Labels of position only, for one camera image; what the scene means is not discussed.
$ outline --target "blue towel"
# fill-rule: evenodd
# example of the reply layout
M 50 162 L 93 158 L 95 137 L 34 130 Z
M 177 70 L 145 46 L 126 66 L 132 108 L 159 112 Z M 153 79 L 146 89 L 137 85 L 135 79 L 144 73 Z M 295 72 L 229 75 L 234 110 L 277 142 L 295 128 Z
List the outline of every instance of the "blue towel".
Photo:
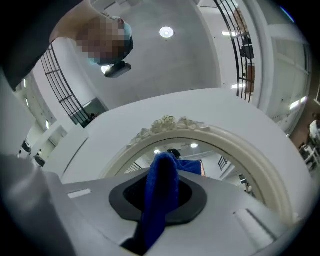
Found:
M 166 214 L 179 207 L 178 171 L 201 175 L 201 162 L 177 160 L 170 153 L 157 154 L 145 184 L 142 232 L 146 249 L 157 241 L 166 227 Z

